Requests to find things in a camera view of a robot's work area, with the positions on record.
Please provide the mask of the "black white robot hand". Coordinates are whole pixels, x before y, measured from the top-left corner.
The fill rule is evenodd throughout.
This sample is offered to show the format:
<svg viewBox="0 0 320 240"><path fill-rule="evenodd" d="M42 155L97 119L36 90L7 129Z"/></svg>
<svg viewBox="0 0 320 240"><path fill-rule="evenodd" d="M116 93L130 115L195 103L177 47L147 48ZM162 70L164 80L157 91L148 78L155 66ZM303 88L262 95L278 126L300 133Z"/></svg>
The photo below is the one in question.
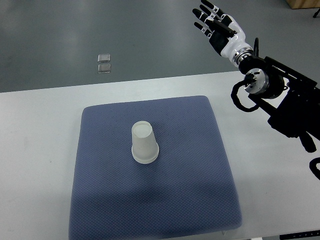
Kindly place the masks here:
<svg viewBox="0 0 320 240"><path fill-rule="evenodd" d="M238 67L242 60L254 54L239 24L217 5L202 0L199 9L194 8L192 13L201 21L195 22L194 26L208 38L213 49L234 66Z"/></svg>

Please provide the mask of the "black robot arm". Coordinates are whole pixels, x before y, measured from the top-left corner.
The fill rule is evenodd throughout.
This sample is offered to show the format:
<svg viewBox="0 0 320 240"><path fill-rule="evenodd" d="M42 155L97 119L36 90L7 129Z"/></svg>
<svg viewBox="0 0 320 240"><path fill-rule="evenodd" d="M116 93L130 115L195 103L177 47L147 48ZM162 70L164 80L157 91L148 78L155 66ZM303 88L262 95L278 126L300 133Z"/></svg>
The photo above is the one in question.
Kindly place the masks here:
<svg viewBox="0 0 320 240"><path fill-rule="evenodd" d="M317 83L252 49L237 52L233 63L244 75L231 91L233 104L243 112L265 111L268 124L288 138L297 138L308 153L320 138L320 90Z"/></svg>

